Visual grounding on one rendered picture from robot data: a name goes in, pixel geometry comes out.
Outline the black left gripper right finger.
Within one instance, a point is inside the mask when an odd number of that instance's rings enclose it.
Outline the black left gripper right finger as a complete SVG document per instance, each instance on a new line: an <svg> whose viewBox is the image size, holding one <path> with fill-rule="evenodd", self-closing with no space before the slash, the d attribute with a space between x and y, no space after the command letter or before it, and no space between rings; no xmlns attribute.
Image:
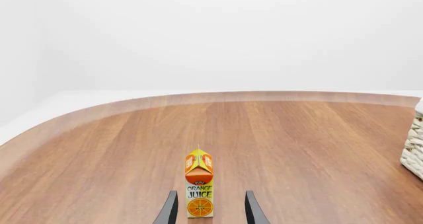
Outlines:
<svg viewBox="0 0 423 224"><path fill-rule="evenodd" d="M251 190L245 192L245 215L247 224L270 224Z"/></svg>

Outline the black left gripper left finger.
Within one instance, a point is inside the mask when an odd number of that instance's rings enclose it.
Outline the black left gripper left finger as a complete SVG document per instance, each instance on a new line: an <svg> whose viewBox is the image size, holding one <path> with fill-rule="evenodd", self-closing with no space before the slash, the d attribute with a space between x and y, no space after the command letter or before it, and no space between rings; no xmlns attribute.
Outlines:
<svg viewBox="0 0 423 224"><path fill-rule="evenodd" d="M178 193L176 190L171 190L153 224L176 224L177 215Z"/></svg>

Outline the white woven basket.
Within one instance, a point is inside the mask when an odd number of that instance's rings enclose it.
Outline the white woven basket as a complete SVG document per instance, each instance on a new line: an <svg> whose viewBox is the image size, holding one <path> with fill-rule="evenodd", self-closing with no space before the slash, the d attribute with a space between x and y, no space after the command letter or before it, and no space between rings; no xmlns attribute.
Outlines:
<svg viewBox="0 0 423 224"><path fill-rule="evenodd" d="M415 106L415 117L404 143L400 162L423 180L423 98Z"/></svg>

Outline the orange juice carton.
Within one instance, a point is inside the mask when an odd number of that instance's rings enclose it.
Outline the orange juice carton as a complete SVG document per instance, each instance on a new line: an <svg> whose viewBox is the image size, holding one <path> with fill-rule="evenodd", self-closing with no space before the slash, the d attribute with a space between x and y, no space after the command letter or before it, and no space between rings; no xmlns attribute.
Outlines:
<svg viewBox="0 0 423 224"><path fill-rule="evenodd" d="M197 148L185 158L185 199L189 218L213 217L214 169L210 154Z"/></svg>

